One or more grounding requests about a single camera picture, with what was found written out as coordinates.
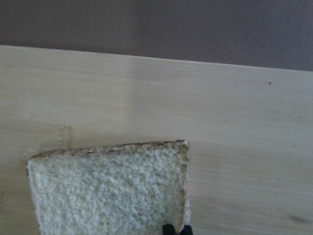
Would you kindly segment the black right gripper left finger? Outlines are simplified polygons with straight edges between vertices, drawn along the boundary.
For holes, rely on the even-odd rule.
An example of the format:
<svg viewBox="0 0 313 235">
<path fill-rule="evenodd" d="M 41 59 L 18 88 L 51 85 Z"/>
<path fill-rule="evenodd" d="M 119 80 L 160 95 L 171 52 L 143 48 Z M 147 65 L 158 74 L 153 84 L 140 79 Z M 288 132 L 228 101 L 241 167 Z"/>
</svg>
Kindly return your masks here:
<svg viewBox="0 0 313 235">
<path fill-rule="evenodd" d="M 162 226 L 163 235 L 175 235 L 175 228 L 172 224 L 165 224 Z"/>
</svg>

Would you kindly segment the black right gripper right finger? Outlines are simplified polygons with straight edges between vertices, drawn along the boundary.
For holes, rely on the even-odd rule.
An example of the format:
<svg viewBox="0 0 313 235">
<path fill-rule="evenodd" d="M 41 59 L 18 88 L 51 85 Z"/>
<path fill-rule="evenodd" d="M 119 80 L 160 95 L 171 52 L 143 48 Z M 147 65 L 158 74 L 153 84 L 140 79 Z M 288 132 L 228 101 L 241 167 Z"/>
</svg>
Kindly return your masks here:
<svg viewBox="0 0 313 235">
<path fill-rule="evenodd" d="M 190 225 L 184 225 L 180 235 L 193 235 L 192 227 Z"/>
</svg>

